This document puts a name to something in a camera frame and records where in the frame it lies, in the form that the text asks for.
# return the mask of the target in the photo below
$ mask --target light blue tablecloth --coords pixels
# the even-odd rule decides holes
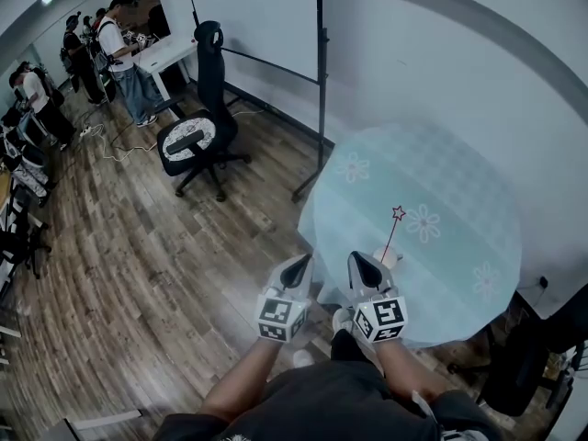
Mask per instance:
[[[300,216],[323,303],[349,297],[346,260],[391,246],[409,314],[404,341],[440,345],[478,332],[512,298],[521,264],[517,207],[488,162],[445,130],[390,124],[337,144]]]

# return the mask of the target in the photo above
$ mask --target person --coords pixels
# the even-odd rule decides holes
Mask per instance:
[[[149,126],[157,120],[157,116],[149,116],[146,106],[155,106],[164,102],[162,96],[153,86],[150,75],[139,67],[135,67],[131,53],[140,51],[139,43],[127,46],[120,34],[118,20],[123,19],[135,0],[113,0],[109,10],[102,18],[97,37],[102,51],[117,61],[111,63],[110,71],[125,97],[127,110],[139,128]]]
[[[153,441],[502,438],[465,392],[448,390],[399,340],[374,344],[384,379],[357,345],[348,310],[335,313],[333,328],[330,361],[302,367],[311,357],[297,352],[298,368],[268,384],[281,343],[259,339],[198,413],[167,416]]]
[[[94,23],[92,24],[92,29],[94,30],[94,34],[97,33],[98,28],[100,27],[100,21],[102,21],[102,18],[104,17],[104,15],[107,13],[107,10],[105,8],[98,8],[98,10],[96,11],[96,19],[94,20]]]
[[[25,108],[33,108],[37,119],[60,142],[60,150],[65,150],[74,138],[75,128],[62,112],[50,103],[39,77],[34,72],[22,72],[18,69],[10,75],[9,83],[12,88],[15,85],[22,85],[28,98]]]
[[[85,91],[90,96],[90,103],[100,105],[106,102],[104,92],[98,88],[94,65],[88,55],[85,45],[74,34],[79,23],[77,15],[71,15],[67,18],[65,25],[66,30],[63,35],[63,47],[72,60],[73,73],[78,75],[84,82]]]
[[[86,15],[82,20],[84,22],[84,36],[90,38],[92,36],[92,25],[90,25],[90,17]]]

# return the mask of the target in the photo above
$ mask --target flower pattern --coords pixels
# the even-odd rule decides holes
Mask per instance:
[[[369,178],[369,160],[359,160],[357,152],[351,152],[347,158],[339,161],[334,172],[338,175],[345,175],[347,183],[355,183],[356,180],[367,180]]]
[[[479,268],[474,268],[474,276],[478,282],[474,284],[473,290],[476,294],[481,294],[486,302],[492,300],[492,294],[498,294],[498,281],[500,280],[500,271],[492,269],[487,261]]]
[[[439,214],[429,214],[426,204],[421,204],[418,210],[408,209],[406,215],[409,219],[406,231],[418,232],[421,243],[428,243],[430,237],[438,239],[441,236],[441,231],[435,225],[441,221]]]

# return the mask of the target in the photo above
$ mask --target baseboard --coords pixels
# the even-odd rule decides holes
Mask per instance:
[[[194,80],[193,78],[190,78],[190,80],[192,81],[192,83],[194,85],[198,84],[198,82],[196,80]],[[297,119],[292,118],[290,115],[286,114],[281,109],[278,109],[278,108],[270,105],[269,103],[266,103],[263,99],[260,99],[257,96],[251,95],[250,93],[247,93],[246,91],[242,90],[241,88],[239,88],[235,85],[231,85],[229,82],[225,82],[224,85],[225,85],[225,89],[230,91],[231,93],[234,93],[238,97],[244,99],[245,101],[248,101],[249,103],[256,105],[257,107],[260,107],[261,109],[264,109],[265,111],[269,111],[273,115],[277,116],[279,119],[283,120],[284,122],[287,122],[290,126],[296,128],[297,130],[299,130],[303,134],[307,135],[308,137],[310,137],[314,141],[317,141],[317,142],[319,141],[319,133],[316,130],[310,128],[309,126],[298,121]],[[326,147],[332,149],[334,147],[334,142],[325,137],[324,138],[324,145]]]

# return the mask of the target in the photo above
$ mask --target forearm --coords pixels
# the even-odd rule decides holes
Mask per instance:
[[[447,391],[441,376],[424,367],[400,341],[382,342],[374,346],[384,368],[386,383],[394,394],[410,400],[413,390],[416,390],[430,402]]]
[[[261,398],[282,344],[259,339],[207,395],[199,413],[232,422]]]
[[[126,48],[122,48],[118,51],[116,51],[114,54],[112,54],[112,57],[114,57],[115,59],[117,59],[118,57],[122,57],[123,55],[127,55],[130,54],[133,51],[136,51],[137,49],[139,49],[139,44],[131,44],[130,46],[127,46]]]

